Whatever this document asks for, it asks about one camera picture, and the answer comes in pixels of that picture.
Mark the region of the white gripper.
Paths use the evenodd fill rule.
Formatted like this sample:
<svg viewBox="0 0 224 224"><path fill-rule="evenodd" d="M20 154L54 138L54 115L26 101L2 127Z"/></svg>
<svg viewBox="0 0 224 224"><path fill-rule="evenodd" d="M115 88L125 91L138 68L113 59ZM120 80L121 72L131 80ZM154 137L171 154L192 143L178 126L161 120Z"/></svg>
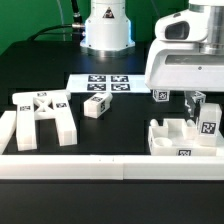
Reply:
<svg viewBox="0 0 224 224"><path fill-rule="evenodd" d="M224 11L182 11L159 19L148 53L145 83L181 90L195 116L196 91L224 92Z"/></svg>

